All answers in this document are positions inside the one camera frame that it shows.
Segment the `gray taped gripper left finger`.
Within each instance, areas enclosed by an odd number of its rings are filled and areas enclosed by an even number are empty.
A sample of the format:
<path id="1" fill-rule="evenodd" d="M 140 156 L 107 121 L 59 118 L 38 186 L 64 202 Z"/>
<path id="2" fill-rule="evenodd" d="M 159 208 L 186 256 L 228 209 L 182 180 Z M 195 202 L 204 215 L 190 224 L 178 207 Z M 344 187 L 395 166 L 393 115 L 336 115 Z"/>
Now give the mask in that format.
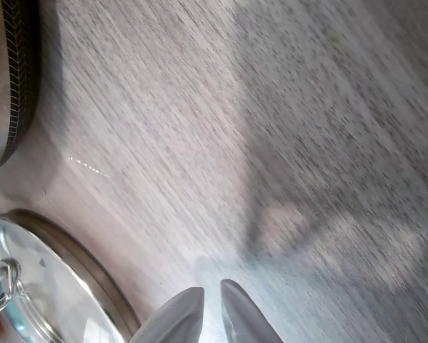
<path id="1" fill-rule="evenodd" d="M 129 341 L 198 342 L 203 319 L 204 289 L 190 287 L 158 308 Z"/>

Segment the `gray taped gripper right finger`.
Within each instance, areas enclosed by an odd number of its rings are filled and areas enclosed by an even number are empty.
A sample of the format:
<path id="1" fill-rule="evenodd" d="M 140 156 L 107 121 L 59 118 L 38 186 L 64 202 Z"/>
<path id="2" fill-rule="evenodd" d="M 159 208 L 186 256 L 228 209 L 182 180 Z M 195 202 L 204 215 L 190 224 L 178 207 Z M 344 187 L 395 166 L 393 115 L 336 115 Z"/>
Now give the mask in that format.
<path id="1" fill-rule="evenodd" d="M 262 311 L 237 282 L 223 279 L 220 288 L 222 320 L 228 342 L 283 342 Z"/>

